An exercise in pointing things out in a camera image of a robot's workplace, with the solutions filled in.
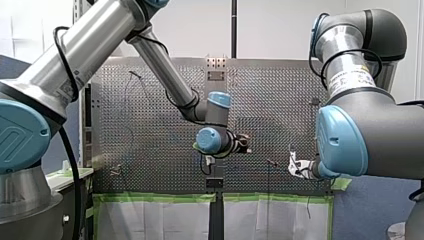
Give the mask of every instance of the blue joint cap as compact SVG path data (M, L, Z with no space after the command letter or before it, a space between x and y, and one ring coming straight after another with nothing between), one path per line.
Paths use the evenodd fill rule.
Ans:
M221 135L211 127L200 129L196 136L196 142L200 150L207 154L214 154L221 149Z
M224 92L210 92L208 101L223 108L231 107L231 96Z
M168 4L169 0L144 0L147 4L155 8L163 8Z
M367 147L359 128L349 114L338 106L323 107L319 110L316 130L321 157L319 169L324 175L328 171L351 176L366 173Z
M30 167L46 152L50 128L31 107L0 100L0 174Z

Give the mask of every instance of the black pole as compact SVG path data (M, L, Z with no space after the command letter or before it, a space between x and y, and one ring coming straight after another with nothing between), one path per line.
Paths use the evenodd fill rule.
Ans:
M237 58L237 0L231 7L231 58Z

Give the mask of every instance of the perforated metal panel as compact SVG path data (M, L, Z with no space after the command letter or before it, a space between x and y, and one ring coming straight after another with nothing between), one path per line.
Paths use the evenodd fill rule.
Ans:
M287 170L291 145L297 159L313 159L315 116L326 93L307 61L228 60L231 123L251 136L252 154L226 161L225 191L320 194L328 182L293 177ZM278 162L273 167L268 160Z
M176 59L190 86L203 96L205 59ZM298 158L315 154L314 122L324 101L306 61L227 60L233 98L230 127L252 137L253 153L225 161L225 191L323 193L288 173L289 144ZM134 71L142 78L132 76ZM93 165L96 192L201 193L205 181L192 149L199 129L179 116L140 58L109 59L92 83ZM272 168L267 160L280 163Z

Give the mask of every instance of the black cable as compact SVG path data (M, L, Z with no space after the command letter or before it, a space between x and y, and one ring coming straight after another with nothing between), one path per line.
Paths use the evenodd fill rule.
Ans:
M81 199L81 182L79 179L79 172L77 166L77 160L75 159L74 152L72 151L71 143L69 142L68 135L65 129L62 127L59 129L60 137L62 138L63 146L65 147L66 154L68 155L69 163L72 169L72 177L74 180L75 188L75 223L72 239L79 240L81 232L81 214L82 214L82 199Z
M209 173L207 173L207 172L205 172L205 170L203 170L203 154L202 153L200 153L200 161L199 162L200 162L200 170L202 171L202 173L206 176L211 175L212 174L212 166L211 166L212 164L208 165Z
M414 100L409 102L399 103L401 106L409 106L409 105L424 105L424 100Z
M63 53L63 49L60 46L59 37L58 37L58 34L57 34L60 30L68 30L68 29L69 29L68 27L64 27L64 26L60 26L60 27L55 28L53 30L53 38L54 38L54 43L57 47L57 51L59 52L60 59L62 60L62 64L65 67L69 81L71 82L71 87L72 87L72 100L71 100L71 102L75 102L78 99L78 85L77 85L77 82L75 80L74 74L72 73L71 67L69 66L68 60L66 59L66 56Z
M315 70L314 66L312 65L312 54L314 53L315 55L315 43L316 43L316 38L317 38L317 34L318 34L318 27L319 24L321 23L321 20L324 17L330 16L328 13L321 13L314 25L314 28L312 29L312 37L311 37L311 44L309 46L309 58L308 58L308 62L309 62L309 68L311 69L311 71L317 75L318 77L320 76L319 73Z
M139 37L142 38L142 39L144 39L144 40L146 40L146 41L149 41L149 42L158 44L159 46L163 47L163 49L165 50L166 54L169 55L168 48L165 46L165 44L161 43L160 41L155 40L155 39L151 39L151 38L148 38L148 37L145 37L145 36L140 36L140 35L139 35Z
M316 41L317 41L318 27L319 27L319 24L320 24L321 20L324 17L327 17L327 16L329 16L328 13L321 13L319 15L319 17L317 18L317 21L315 22L314 28L312 29L312 37L311 37L311 44L310 44L310 48L309 48L309 58L308 58L309 68L311 69L311 71L316 76L320 77L321 84L324 87L324 89L327 90L327 84L325 83L326 78L324 77L324 74L325 74L325 70L328 67L328 65L334 59L336 59L337 57L342 56L342 55L347 54L347 53L351 53L351 52L368 53L368 54L370 54L370 55L372 55L372 56L375 57L375 59L378 62L378 71L373 76L373 78L376 79L380 75L380 73L381 73L381 71L383 69L383 62L382 62L380 56L378 56L375 52L373 52L373 51L371 51L369 49L350 49L350 50L345 50L345 51L338 52L338 53L334 54L332 57L330 57L324 63L324 65L322 66L322 69L321 69L321 73L318 73L318 71L315 70L314 66L312 65L312 55L315 55L315 45L316 45Z
M409 195L409 200L416 202L417 200L415 198L423 193L424 193L424 188L420 188Z
M321 84L323 85L323 87L325 89L327 89L327 85L325 84L324 74L325 74L325 70L327 69L328 65L330 65L330 63L334 59L336 59L336 58L338 58L342 55L352 53L352 52L368 53L368 54L373 55L377 59L377 62L378 62L378 70L377 70L376 74L373 76L373 78L376 79L380 75L381 70L383 69L383 61L381 60L380 56L378 56L375 52L373 52L369 49L362 49L362 48L340 51L340 52L334 54L333 56L331 56L329 59L327 59L327 61L322 66L320 77L321 77Z

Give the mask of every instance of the white cloth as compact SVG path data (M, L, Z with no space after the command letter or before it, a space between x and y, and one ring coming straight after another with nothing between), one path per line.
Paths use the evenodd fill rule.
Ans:
M329 204L225 203L225 240L327 240Z
M209 203L100 204L98 240L208 239Z

